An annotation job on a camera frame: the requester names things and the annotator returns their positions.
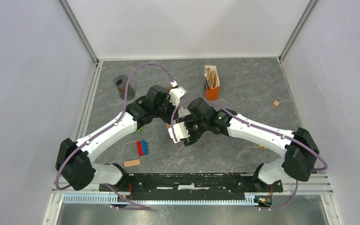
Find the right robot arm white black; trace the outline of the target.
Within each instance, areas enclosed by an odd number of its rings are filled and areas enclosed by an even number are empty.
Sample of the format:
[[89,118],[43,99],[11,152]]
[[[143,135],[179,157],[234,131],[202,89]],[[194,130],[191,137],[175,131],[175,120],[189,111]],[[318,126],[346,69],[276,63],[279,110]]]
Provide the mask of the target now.
[[186,146],[196,143],[205,132],[215,135],[240,138],[261,145],[280,157],[270,163],[258,166],[252,178],[252,186],[257,191],[266,190],[275,181],[293,178],[307,182],[319,160],[319,149],[309,131],[296,131],[270,127],[250,120],[235,111],[221,108],[216,110],[204,99],[193,100],[180,115],[170,134]]

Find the grey glass carafe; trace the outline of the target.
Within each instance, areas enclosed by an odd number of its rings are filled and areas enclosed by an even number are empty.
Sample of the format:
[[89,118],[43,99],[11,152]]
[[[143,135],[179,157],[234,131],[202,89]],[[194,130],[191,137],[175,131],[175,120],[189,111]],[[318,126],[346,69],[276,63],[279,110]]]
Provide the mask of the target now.
[[[119,97],[122,100],[125,99],[125,89],[126,89],[127,81],[128,81],[127,75],[119,75],[119,76],[115,77],[115,79],[114,79],[114,83],[118,90]],[[132,100],[134,97],[135,97],[135,90],[130,84],[128,87],[128,92],[127,92],[127,100]]]

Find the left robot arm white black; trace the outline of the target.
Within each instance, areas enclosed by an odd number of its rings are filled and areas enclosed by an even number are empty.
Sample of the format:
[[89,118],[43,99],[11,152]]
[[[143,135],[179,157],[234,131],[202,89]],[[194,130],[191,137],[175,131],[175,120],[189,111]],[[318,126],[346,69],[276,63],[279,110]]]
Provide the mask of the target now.
[[167,90],[153,85],[146,95],[127,104],[112,121],[76,141],[67,138],[60,144],[55,168],[75,191],[86,188],[93,181],[108,183],[117,191],[128,187],[128,177],[115,165],[101,165],[94,161],[121,138],[159,118],[169,124],[186,90],[177,86]]

